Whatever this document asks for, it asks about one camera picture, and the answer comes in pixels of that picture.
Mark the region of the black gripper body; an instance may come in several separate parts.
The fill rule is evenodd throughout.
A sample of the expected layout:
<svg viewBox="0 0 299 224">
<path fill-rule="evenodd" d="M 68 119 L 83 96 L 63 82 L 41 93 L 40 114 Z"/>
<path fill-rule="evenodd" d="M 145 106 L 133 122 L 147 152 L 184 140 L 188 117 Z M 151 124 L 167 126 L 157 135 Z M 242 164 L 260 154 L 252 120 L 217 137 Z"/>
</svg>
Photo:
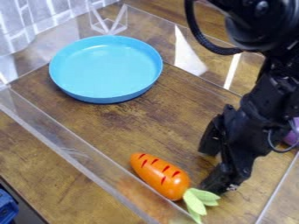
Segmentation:
<svg viewBox="0 0 299 224">
<path fill-rule="evenodd" d="M 267 119 L 231 105 L 224 107 L 219 116 L 219 179 L 224 185 L 240 185 L 250 178 L 256 158 L 270 153 L 290 130 L 287 121 Z"/>
</svg>

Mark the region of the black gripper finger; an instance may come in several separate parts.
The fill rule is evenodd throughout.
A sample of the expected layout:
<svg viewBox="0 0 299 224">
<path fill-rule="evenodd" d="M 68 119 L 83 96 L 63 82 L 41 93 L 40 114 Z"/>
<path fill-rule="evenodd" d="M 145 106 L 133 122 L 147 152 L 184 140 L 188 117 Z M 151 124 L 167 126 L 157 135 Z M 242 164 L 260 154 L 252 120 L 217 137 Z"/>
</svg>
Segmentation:
<svg viewBox="0 0 299 224">
<path fill-rule="evenodd" d="M 223 139 L 223 115 L 216 115 L 200 138 L 199 152 L 207 154 L 208 156 L 216 156 L 221 149 L 221 139 Z"/>
<path fill-rule="evenodd" d="M 200 189 L 221 195 L 227 191 L 235 191 L 244 179 L 235 169 L 224 163 L 219 163 L 208 177 L 200 182 Z"/>
</svg>

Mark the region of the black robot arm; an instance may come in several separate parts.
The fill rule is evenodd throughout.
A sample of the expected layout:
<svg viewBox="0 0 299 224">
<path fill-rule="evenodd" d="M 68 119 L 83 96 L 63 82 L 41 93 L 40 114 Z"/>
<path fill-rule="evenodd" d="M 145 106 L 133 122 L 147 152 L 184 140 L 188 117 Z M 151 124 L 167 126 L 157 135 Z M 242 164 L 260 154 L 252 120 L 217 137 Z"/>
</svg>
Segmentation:
<svg viewBox="0 0 299 224">
<path fill-rule="evenodd" d="M 226 15 L 235 46 L 223 48 L 204 39 L 184 3 L 191 31 L 212 52 L 262 53 L 266 57 L 256 85 L 238 108 L 226 106 L 211 120 L 199 151 L 220 155 L 220 163 L 200 188 L 216 194 L 236 189 L 250 178 L 255 159 L 276 150 L 299 116 L 299 0 L 207 0 Z"/>
</svg>

